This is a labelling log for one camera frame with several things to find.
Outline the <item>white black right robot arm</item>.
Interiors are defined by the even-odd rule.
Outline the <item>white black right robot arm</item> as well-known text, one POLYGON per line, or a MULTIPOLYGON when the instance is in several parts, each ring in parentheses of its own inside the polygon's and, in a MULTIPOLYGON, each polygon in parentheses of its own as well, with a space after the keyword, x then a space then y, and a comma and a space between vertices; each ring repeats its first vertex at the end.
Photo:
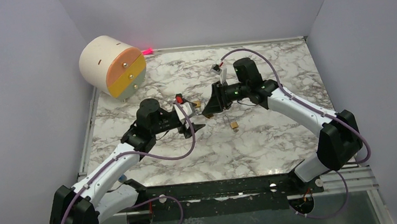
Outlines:
POLYGON ((227 84, 226 68, 218 64, 211 67, 219 81, 211 85, 211 97, 202 114, 209 118, 230 109, 233 102, 248 98, 257 106, 288 116, 317 136, 317 152, 289 173, 288 188, 293 193, 301 194, 319 175, 340 170, 362 149, 352 112, 338 113, 294 96, 275 80, 264 80, 255 62, 247 57, 235 61, 233 67, 239 80, 235 84, 227 84))

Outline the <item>brass padlock with key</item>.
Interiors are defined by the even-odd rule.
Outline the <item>brass padlock with key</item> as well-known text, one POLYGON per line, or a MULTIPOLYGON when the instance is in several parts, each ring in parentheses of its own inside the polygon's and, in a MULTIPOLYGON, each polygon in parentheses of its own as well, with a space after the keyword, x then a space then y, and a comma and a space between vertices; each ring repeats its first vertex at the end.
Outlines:
POLYGON ((200 100, 193 101, 192 105, 194 108, 201 108, 201 101, 200 100))

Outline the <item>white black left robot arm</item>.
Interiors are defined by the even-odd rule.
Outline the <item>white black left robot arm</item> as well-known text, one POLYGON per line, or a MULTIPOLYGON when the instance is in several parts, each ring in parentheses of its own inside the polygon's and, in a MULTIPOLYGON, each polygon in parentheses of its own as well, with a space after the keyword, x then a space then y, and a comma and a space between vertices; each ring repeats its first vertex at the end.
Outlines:
POLYGON ((117 198, 117 191, 109 189, 129 168, 144 157, 176 161, 192 153, 196 144, 195 133, 204 127, 194 124, 196 104, 175 96, 173 108, 166 111, 158 100, 144 99, 136 112, 136 119, 120 139, 110 156, 91 174, 71 187, 61 185, 54 193, 49 224, 100 224, 121 211, 126 202, 139 210, 146 205, 146 194, 131 186, 124 187, 117 198), (179 157, 150 154, 156 144, 157 134, 177 129, 184 137, 192 139, 187 153, 179 157))

